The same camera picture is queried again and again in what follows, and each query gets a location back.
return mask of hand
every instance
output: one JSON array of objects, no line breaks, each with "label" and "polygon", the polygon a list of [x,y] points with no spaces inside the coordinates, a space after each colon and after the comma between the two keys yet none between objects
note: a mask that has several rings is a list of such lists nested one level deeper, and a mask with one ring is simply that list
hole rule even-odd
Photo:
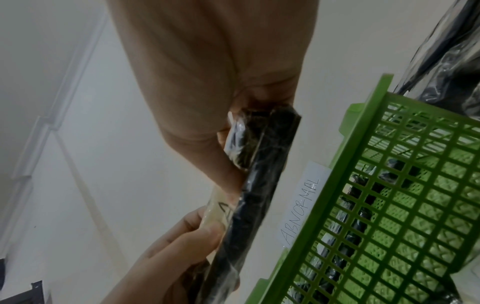
[{"label": "hand", "polygon": [[293,102],[318,0],[107,2],[165,140],[238,194],[227,114]]},{"label": "hand", "polygon": [[189,303],[192,270],[207,263],[224,232],[218,222],[199,229],[204,210],[187,214],[153,243],[101,304]]}]

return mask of white label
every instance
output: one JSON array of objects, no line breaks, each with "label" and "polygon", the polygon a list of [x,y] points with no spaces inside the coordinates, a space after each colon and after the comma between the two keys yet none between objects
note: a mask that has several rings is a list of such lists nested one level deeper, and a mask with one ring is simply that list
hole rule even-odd
[{"label": "white label", "polygon": [[331,169],[312,161],[306,165],[291,202],[283,215],[283,220],[278,226],[277,238],[285,247],[292,247],[331,171]]}]

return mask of white ceiling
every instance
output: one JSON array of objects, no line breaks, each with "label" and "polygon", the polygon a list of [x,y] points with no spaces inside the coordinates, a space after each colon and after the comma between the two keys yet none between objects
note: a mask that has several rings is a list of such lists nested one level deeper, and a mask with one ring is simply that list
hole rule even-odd
[{"label": "white ceiling", "polygon": [[0,207],[38,116],[46,116],[99,0],[0,2]]}]

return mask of green mesh basket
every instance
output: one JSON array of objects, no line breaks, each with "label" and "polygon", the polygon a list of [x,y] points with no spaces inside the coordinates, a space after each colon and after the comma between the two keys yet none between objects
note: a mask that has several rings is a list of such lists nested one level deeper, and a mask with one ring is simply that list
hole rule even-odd
[{"label": "green mesh basket", "polygon": [[450,274],[480,233],[480,123],[387,93],[391,81],[350,126],[296,242],[249,303],[422,303],[455,290]]}]

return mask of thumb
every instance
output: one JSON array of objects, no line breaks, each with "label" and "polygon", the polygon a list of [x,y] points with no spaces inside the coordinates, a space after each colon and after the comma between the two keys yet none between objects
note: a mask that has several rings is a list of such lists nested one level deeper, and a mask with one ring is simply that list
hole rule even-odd
[{"label": "thumb", "polygon": [[151,270],[161,273],[162,287],[169,288],[192,265],[204,261],[222,239],[225,227],[219,222],[185,233],[150,259]]},{"label": "thumb", "polygon": [[201,140],[186,140],[163,132],[166,142],[190,163],[207,175],[236,203],[245,175],[222,149],[217,135]]}]

